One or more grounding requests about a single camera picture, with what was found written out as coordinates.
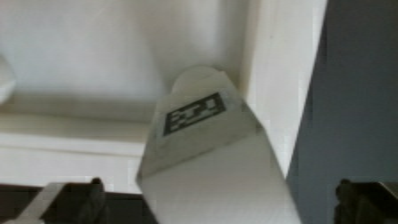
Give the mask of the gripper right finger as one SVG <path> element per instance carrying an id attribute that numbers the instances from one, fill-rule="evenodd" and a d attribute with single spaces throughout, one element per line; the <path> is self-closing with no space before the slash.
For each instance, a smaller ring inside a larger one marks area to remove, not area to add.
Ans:
<path id="1" fill-rule="evenodd" d="M 351 182 L 335 187 L 333 224 L 398 224 L 398 182 Z"/>

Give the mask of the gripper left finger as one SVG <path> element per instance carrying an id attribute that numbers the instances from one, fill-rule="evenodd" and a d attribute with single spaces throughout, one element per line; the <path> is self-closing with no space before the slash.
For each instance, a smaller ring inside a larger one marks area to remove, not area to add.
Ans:
<path id="1" fill-rule="evenodd" d="M 10 224 L 108 224 L 100 179 L 84 183 L 49 183 Z"/>

